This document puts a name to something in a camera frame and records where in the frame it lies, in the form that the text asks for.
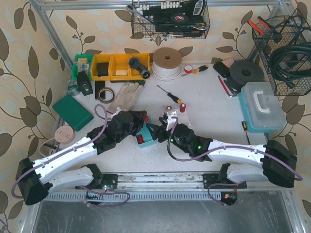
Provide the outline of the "beige work glove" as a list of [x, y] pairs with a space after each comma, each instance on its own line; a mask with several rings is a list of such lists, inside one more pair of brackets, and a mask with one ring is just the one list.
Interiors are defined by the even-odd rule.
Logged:
[[117, 111], [117, 107], [125, 111], [131, 110], [143, 88], [144, 86], [139, 83], [125, 83], [109, 105], [107, 112], [114, 114]]

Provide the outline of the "large red spring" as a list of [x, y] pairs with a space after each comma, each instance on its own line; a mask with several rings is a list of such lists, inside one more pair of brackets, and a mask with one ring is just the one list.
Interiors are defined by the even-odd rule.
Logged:
[[186, 110], [186, 104], [184, 104], [184, 103], [180, 104], [179, 111], [180, 111], [181, 113], [184, 113], [185, 110]]

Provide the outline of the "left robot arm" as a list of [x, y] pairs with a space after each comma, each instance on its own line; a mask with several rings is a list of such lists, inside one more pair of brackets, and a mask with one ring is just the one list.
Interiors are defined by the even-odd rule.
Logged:
[[112, 119], [83, 137], [77, 143], [53, 155], [19, 162], [16, 182], [25, 204], [41, 202], [48, 194], [74, 186], [94, 189], [102, 173], [96, 164], [70, 171], [73, 165], [113, 149], [126, 137], [135, 136], [143, 127], [146, 111], [119, 111]]

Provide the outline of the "brown tape roll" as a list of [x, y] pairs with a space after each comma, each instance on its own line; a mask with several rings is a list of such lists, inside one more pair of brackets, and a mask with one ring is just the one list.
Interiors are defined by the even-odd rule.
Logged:
[[114, 101], [115, 93], [111, 88], [103, 87], [97, 93], [98, 100], [103, 104], [109, 104]]

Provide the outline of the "black pipe fitting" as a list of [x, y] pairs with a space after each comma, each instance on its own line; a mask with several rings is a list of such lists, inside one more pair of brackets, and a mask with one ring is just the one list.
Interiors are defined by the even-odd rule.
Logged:
[[139, 61], [138, 58], [131, 58], [128, 64], [130, 68], [137, 70], [144, 80], [151, 76], [150, 71]]

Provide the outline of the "red tape roll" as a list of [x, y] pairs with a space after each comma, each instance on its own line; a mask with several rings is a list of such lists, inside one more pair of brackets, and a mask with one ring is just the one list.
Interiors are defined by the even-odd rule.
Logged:
[[184, 72], [185, 73], [192, 73], [192, 66], [191, 65], [186, 65], [185, 67], [184, 67]]

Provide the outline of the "black foam block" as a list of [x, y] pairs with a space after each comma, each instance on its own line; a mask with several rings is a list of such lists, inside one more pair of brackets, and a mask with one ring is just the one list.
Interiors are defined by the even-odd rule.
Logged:
[[107, 62], [98, 63], [96, 66], [97, 75], [99, 77], [108, 76], [109, 75], [108, 68], [109, 68], [109, 63], [107, 63]]

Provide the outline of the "black measuring device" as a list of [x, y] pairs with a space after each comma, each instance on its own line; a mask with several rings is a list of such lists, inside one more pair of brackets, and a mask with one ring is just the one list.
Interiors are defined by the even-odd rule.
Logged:
[[91, 82], [85, 71], [78, 72], [77, 84], [78, 84], [80, 91], [83, 93], [84, 96], [93, 94]]

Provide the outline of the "glass jar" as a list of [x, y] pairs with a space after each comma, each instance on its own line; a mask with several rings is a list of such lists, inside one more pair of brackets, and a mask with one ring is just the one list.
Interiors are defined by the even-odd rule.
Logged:
[[80, 88], [75, 80], [69, 80], [67, 82], [67, 94], [71, 96], [77, 96], [80, 93]]

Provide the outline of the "green sanding block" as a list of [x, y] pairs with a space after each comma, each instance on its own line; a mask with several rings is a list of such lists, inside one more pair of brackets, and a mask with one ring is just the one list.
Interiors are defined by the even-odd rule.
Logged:
[[80, 131], [94, 116], [71, 95], [65, 95], [55, 103], [53, 109], [75, 131]]

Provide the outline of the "green parts bin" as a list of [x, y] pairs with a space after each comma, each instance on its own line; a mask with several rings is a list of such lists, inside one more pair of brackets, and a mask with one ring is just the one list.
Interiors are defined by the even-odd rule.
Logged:
[[71, 76], [73, 80], [77, 80], [79, 72], [85, 72], [91, 81], [91, 66], [93, 62], [93, 54], [77, 54], [75, 55], [73, 66], [71, 69]]

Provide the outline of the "black sponge block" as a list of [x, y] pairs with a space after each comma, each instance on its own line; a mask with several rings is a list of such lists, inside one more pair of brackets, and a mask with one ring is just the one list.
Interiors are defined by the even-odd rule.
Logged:
[[223, 78], [226, 78], [230, 75], [229, 68], [222, 62], [219, 61], [213, 65], [213, 69], [219, 73]]

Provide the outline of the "small yellow black screwdriver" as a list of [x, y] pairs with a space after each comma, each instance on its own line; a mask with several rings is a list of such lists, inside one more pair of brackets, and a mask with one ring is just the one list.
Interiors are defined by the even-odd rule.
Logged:
[[248, 142], [249, 145], [251, 145], [250, 139], [249, 139], [249, 136], [248, 136], [248, 130], [247, 130], [247, 126], [246, 126], [245, 121], [242, 121], [241, 124], [242, 124], [242, 127], [243, 127], [243, 131], [244, 131], [245, 134], [246, 134], [247, 142]]

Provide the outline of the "clear turquoise storage box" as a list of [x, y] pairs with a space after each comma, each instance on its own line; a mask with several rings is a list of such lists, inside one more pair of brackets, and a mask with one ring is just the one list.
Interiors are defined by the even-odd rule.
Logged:
[[248, 82], [238, 97], [249, 132], [271, 133], [285, 126], [285, 115], [269, 82]]

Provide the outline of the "white peg base plate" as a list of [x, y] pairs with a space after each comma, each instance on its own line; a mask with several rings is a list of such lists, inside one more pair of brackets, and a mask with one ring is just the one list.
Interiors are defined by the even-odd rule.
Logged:
[[185, 124], [188, 128], [191, 128], [189, 117], [186, 111], [180, 112], [179, 108], [171, 108], [164, 111], [164, 116], [167, 117], [167, 130], [170, 130], [176, 122], [176, 119], [173, 119], [172, 117], [177, 117], [179, 124]]

